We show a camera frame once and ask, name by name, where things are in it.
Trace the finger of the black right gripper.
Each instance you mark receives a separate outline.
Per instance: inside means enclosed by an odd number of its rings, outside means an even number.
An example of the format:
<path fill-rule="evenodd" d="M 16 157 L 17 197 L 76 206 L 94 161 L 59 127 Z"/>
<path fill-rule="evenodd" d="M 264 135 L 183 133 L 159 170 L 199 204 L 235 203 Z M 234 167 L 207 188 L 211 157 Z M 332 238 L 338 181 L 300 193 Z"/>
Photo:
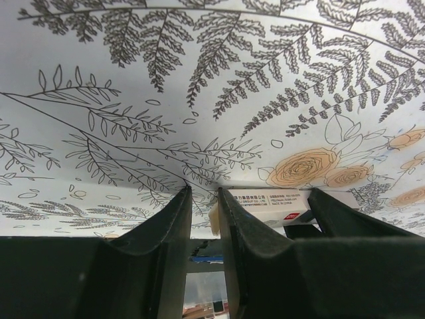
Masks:
<path fill-rule="evenodd" d="M 328 237 L 415 237 L 414 233 L 362 214 L 314 188 L 307 198 L 311 212 Z"/>

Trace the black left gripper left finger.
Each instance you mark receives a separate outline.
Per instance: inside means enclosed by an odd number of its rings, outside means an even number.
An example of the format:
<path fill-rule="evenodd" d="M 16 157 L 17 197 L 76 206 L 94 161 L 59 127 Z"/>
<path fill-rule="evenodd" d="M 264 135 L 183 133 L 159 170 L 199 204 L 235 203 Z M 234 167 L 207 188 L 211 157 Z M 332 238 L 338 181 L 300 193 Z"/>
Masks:
<path fill-rule="evenodd" d="M 2 318 L 180 318 L 192 190 L 111 241 L 2 237 Z"/>

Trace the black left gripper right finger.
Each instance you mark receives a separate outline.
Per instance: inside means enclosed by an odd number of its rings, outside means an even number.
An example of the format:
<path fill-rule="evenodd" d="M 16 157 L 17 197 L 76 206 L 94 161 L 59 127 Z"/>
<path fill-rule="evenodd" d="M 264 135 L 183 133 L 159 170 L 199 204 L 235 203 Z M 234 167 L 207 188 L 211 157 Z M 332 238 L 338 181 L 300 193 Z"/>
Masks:
<path fill-rule="evenodd" d="M 424 238 L 285 235 L 221 189 L 220 237 L 231 318 L 423 318 Z"/>

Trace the small staple box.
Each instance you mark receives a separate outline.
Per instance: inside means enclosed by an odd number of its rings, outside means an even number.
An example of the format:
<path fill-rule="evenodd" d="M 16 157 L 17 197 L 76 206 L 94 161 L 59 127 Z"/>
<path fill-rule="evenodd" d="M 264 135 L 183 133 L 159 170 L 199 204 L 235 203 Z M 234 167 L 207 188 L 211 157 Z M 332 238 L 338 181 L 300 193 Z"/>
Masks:
<path fill-rule="evenodd" d="M 317 223 L 307 200 L 310 190 L 229 189 L 228 192 L 242 208 L 281 235 L 285 235 L 285 226 Z"/>

